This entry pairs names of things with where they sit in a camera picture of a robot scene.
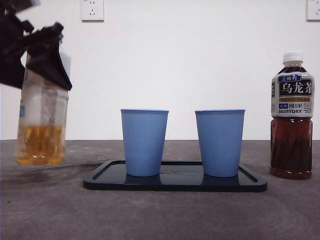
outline tray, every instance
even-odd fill
[[[156,176],[126,173],[126,161],[107,160],[83,179],[90,190],[184,191],[184,192],[263,192],[267,181],[240,164],[237,176],[214,177],[204,174],[201,161],[162,161]]]

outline wall socket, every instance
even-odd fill
[[[81,0],[81,20],[104,21],[104,0]]]
[[[320,0],[306,0],[306,20],[320,21]]]

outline cup rim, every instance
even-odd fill
[[[169,110],[162,110],[162,109],[143,109],[143,108],[122,108],[120,109],[121,112],[133,112],[133,111],[139,111],[139,112],[166,112],[168,113]]]
[[[237,108],[232,108],[232,109],[204,109],[204,110],[196,110],[196,113],[203,113],[203,112],[245,112],[245,109],[237,109]]]

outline plastic bottle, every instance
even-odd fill
[[[70,58],[60,54],[66,72]],[[63,161],[68,90],[25,68],[15,159],[21,165]]]
[[[283,55],[284,68],[271,84],[271,166],[280,178],[311,177],[314,77],[303,67],[302,52]]]

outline gray table surface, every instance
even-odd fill
[[[83,177],[124,157],[122,141],[67,141],[57,166],[21,166],[15,141],[1,141],[2,240],[319,240],[320,141],[312,177],[269,174],[269,141],[243,141],[241,162],[268,181],[242,192],[100,191]],[[201,159],[198,141],[166,141],[164,160]]]

